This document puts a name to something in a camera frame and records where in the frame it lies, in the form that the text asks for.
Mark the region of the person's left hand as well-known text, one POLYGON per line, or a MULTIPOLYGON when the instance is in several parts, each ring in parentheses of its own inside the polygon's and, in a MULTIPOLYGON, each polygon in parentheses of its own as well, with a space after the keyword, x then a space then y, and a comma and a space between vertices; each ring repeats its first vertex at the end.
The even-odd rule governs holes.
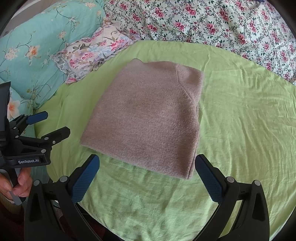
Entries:
POLYGON ((18 185, 12 187, 10 181, 1 174, 1 194, 9 200, 12 200, 10 192, 15 196, 28 197, 32 187, 32 168, 22 168, 18 175, 18 185))

